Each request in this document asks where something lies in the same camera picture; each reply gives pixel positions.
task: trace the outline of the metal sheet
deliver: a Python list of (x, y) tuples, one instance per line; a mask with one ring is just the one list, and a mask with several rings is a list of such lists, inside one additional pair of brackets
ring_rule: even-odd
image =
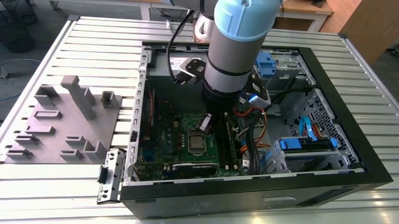
[(342, 96), (344, 101), (346, 104), (353, 105), (390, 105), (386, 98), (382, 98), (381, 96)]
[(119, 46), (105, 46), (95, 44), (66, 44), (63, 51), (79, 52), (111, 52), (111, 53), (142, 53), (141, 47), (119, 47)]
[[(77, 25), (74, 30), (95, 31), (107, 33), (126, 33), (126, 34), (154, 34), (154, 35), (173, 35), (169, 29), (143, 29), (143, 28), (126, 28), (126, 27), (103, 27)], [(193, 31), (182, 31), (179, 36), (191, 36)]]
[(365, 72), (340, 72), (340, 71), (326, 71), (330, 78), (341, 79), (368, 79), (370, 80)]
[(81, 77), (121, 77), (133, 78), (139, 76), (138, 69), (99, 69), (75, 67), (51, 67), (47, 69), (49, 75), (66, 76), (75, 74)]
[(95, 39), (85, 37), (70, 37), (66, 43), (78, 43), (78, 44), (94, 44), (94, 45), (107, 45), (107, 46), (135, 46), (142, 47), (142, 41), (131, 40), (115, 40), (115, 39)]
[(348, 105), (354, 114), (393, 114), (396, 111), (392, 106), (374, 106), (374, 105)]
[(103, 53), (103, 49), (90, 49), (85, 51), (62, 51), (58, 54), (58, 58), (71, 58), (71, 59), (90, 59), (90, 60), (110, 60), (110, 61), (141, 61), (139, 54), (117, 54), (117, 53)]
[[(38, 79), (30, 82), (31, 87), (25, 90), (23, 96), (29, 96), (30, 91), (35, 92), (41, 84), (55, 85), (57, 91), (65, 92), (59, 83), (66, 74), (78, 74), (82, 86), (89, 86), (94, 94), (114, 91), (125, 99), (113, 145), (126, 147), (130, 135), (125, 133), (130, 131), (135, 78), (139, 75), (135, 55), (142, 51), (142, 41), (167, 42), (171, 34), (166, 33), (162, 21), (93, 17), (81, 18), (77, 29), (83, 31), (73, 29), (74, 24), (69, 22), (59, 37), (61, 44), (55, 44), (49, 62), (45, 60), (41, 65)], [(158, 29), (166, 35), (155, 33), (154, 30)], [(189, 24), (185, 30), (191, 31), (193, 26)], [(187, 35), (179, 36), (177, 41), (191, 42), (193, 36)], [(360, 223), (397, 223), (399, 213), (392, 208), (399, 206), (399, 138), (393, 133), (398, 133), (399, 116), (390, 106), (389, 98), (382, 97), (385, 89), (376, 88), (370, 75), (358, 63), (360, 56), (352, 54), (338, 35), (273, 30), (266, 40), (265, 44), (269, 45), (314, 49), (396, 182), (320, 207), (185, 217), (163, 222), (334, 224), (337, 217), (357, 217)], [(22, 118), (33, 113), (29, 106), (37, 101), (33, 97), (25, 100), (26, 102), (19, 99), (19, 112), (13, 114), (13, 127), (6, 128), (7, 124), (3, 124), (0, 128), (7, 130), (0, 146), (14, 138), (14, 131), (22, 130), (26, 125)], [(0, 165), (0, 220), (38, 219), (41, 222), (58, 220), (70, 223), (73, 218), (79, 223), (86, 223), (105, 218), (107, 221), (118, 220), (119, 223), (135, 222), (137, 218), (122, 204), (95, 204), (98, 170), (98, 165)]]
[[(91, 26), (102, 26), (102, 27), (130, 27), (130, 28), (147, 28), (147, 29), (169, 29), (166, 23), (143, 23), (143, 22), (133, 22), (133, 21), (105, 21), (105, 20), (79, 20), (79, 25), (91, 25)], [(193, 26), (185, 26), (183, 31), (193, 31)]]

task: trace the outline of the robotic arm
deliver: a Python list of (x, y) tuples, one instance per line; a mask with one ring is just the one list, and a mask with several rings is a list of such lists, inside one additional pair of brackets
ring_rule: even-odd
[(262, 108), (269, 106), (266, 89), (257, 84), (253, 69), (283, 0), (163, 1), (215, 19), (202, 91), (207, 115), (198, 127), (207, 133), (213, 116), (231, 111), (245, 88), (250, 90), (250, 102)]

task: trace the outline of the wooden table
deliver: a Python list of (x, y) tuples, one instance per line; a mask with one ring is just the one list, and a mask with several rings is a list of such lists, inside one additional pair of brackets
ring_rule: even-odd
[[(151, 20), (151, 8), (186, 9), (163, 3), (161, 0), (59, 0), (82, 3), (95, 3), (121, 6), (141, 7), (142, 19)], [(59, 1), (50, 1), (54, 9), (59, 9)], [(329, 16), (334, 14), (329, 4), (325, 3), (322, 8), (313, 6), (313, 0), (289, 0), (285, 2), (285, 18), (312, 20), (308, 31), (318, 32)]]

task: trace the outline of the metal bracket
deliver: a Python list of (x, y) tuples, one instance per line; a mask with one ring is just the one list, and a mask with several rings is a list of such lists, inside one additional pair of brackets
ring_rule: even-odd
[(101, 190), (98, 204), (121, 203), (119, 186), (123, 181), (126, 150), (118, 148), (107, 152), (105, 165), (101, 166), (98, 182)]

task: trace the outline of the aluminum profile table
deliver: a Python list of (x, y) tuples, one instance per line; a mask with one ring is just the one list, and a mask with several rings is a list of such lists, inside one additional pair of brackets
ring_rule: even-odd
[[(59, 92), (63, 75), (79, 75), (94, 94), (114, 91), (123, 96), (114, 147), (126, 147), (142, 41), (169, 41), (165, 22), (81, 17), (67, 21), (38, 71), (0, 127), (0, 154), (37, 104), (42, 84)], [(193, 42), (193, 25), (178, 42)], [(399, 221), (399, 107), (352, 42), (337, 34), (273, 30), (265, 45), (310, 47), (353, 112), (372, 145), (393, 175), (393, 183), (361, 191), (318, 207), (269, 210), (167, 219), (163, 223), (365, 223)], [(0, 221), (66, 223), (137, 219), (125, 205), (97, 205), (99, 165), (0, 165)]]

